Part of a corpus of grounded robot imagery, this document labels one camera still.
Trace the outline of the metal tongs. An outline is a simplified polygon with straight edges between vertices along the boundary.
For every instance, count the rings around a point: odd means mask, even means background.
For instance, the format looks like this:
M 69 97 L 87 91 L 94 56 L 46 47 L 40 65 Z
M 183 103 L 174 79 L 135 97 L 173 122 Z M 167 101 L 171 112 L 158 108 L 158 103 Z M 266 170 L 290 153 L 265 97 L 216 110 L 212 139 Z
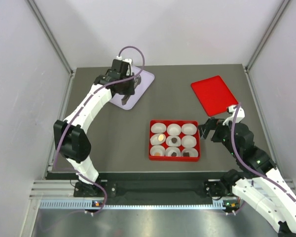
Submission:
M 138 85 L 141 84 L 141 76 L 137 76 L 133 79 L 133 82 L 130 83 L 130 89 L 126 92 L 126 94 L 121 99 L 121 104 L 125 106 L 130 99 L 131 96 L 135 95 L 135 89 Z

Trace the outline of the cream white chocolate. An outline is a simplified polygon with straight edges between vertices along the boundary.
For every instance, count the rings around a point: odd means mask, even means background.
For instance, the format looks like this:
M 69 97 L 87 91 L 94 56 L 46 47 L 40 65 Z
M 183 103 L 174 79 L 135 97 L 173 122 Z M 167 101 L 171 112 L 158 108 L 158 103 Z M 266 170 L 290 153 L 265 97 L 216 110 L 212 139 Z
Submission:
M 164 135 L 163 134 L 160 134 L 159 136 L 158 136 L 158 141 L 163 141 L 163 139 L 164 139 Z

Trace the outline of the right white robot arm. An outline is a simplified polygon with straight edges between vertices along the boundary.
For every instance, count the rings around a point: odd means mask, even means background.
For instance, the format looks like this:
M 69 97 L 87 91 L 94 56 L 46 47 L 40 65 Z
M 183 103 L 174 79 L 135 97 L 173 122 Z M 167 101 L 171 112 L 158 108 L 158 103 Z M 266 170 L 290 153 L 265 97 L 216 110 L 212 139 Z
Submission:
M 233 195 L 263 217 L 280 237 L 296 237 L 296 195 L 282 177 L 276 163 L 254 143 L 254 134 L 243 123 L 224 125 L 222 119 L 209 118 L 198 126 L 206 139 L 223 144 L 242 172 L 234 169 L 220 178 L 225 195 Z

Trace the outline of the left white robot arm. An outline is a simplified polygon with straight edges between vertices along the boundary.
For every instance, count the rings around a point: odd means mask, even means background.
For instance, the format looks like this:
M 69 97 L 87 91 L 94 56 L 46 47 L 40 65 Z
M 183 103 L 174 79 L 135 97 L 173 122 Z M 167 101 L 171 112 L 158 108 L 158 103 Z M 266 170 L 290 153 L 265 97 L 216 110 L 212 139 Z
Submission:
M 64 120 L 57 120 L 53 125 L 55 159 L 58 155 L 66 158 L 79 176 L 79 180 L 86 183 L 85 190 L 92 196 L 101 192 L 102 184 L 97 181 L 99 172 L 90 158 L 91 143 L 87 131 L 99 111 L 116 94 L 135 94 L 135 79 L 142 71 L 140 69 L 136 74 L 127 74 L 108 69 L 105 75 L 95 79 L 90 91 L 77 108 Z

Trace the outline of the red box lid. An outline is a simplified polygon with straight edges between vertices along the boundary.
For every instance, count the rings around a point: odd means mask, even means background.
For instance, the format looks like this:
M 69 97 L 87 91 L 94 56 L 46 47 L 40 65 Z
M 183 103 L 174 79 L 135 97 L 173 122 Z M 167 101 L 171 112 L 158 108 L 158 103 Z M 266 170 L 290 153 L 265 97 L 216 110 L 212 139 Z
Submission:
M 191 88 L 209 117 L 227 111 L 238 101 L 220 76 L 193 82 Z

